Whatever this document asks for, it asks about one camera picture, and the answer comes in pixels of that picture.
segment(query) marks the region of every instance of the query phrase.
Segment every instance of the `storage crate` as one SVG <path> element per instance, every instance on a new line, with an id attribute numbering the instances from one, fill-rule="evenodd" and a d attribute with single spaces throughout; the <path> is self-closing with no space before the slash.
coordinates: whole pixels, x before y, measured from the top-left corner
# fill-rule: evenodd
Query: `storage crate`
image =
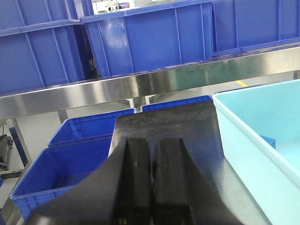
<path id="1" fill-rule="evenodd" d="M 153 103 L 153 104 L 149 104 L 149 105 L 143 105 L 141 107 L 141 111 L 146 112 L 146 111 L 150 111 L 150 110 L 164 109 L 164 108 L 169 108 L 169 107 L 174 107 L 174 106 L 179 106 L 179 105 L 187 105 L 187 104 L 191 104 L 191 103 L 206 102 L 206 101 L 211 101 L 211 100 L 212 100 L 212 98 L 210 95 L 190 97 L 190 98 L 174 100 L 174 101 L 169 101 L 169 102 L 160 102 L 160 103 Z"/>
<path id="2" fill-rule="evenodd" d="M 65 193 L 92 173 L 107 158 L 111 139 L 45 149 L 10 195 L 24 219 L 35 207 Z"/>
<path id="3" fill-rule="evenodd" d="M 216 0 L 214 55 L 300 41 L 298 0 Z"/>
<path id="4" fill-rule="evenodd" d="M 213 101 L 224 155 L 265 215 L 273 225 L 299 224 L 300 80 L 219 93 Z"/>
<path id="5" fill-rule="evenodd" d="M 210 59 L 212 1 L 183 0 L 81 18 L 99 74 Z"/>
<path id="6" fill-rule="evenodd" d="M 91 0 L 1 0 L 0 30 L 94 15 Z"/>
<path id="7" fill-rule="evenodd" d="M 2 186 L 3 183 L 4 183 L 4 180 L 3 180 L 2 177 L 0 176 L 0 187 Z"/>
<path id="8" fill-rule="evenodd" d="M 134 108 L 65 120 L 48 142 L 48 146 L 79 143 L 113 135 L 117 117 L 133 113 Z"/>
<path id="9" fill-rule="evenodd" d="M 0 95 L 91 77 L 78 20 L 0 30 Z"/>

